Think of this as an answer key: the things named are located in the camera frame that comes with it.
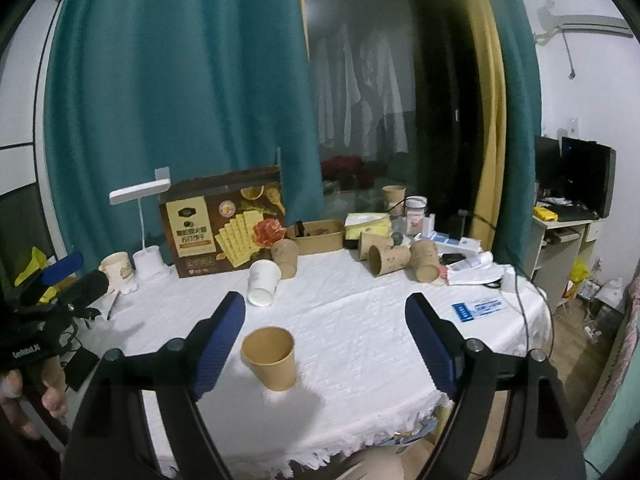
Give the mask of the left hand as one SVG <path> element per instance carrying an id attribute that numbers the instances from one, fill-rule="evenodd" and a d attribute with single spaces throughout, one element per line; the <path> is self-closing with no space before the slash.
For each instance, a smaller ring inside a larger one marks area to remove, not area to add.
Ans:
<path id="1" fill-rule="evenodd" d="M 34 422 L 40 404 L 53 419 L 68 412 L 65 373 L 58 356 L 44 361 L 38 379 L 19 370 L 1 373 L 1 409 L 10 427 L 30 440 L 42 438 Z"/>

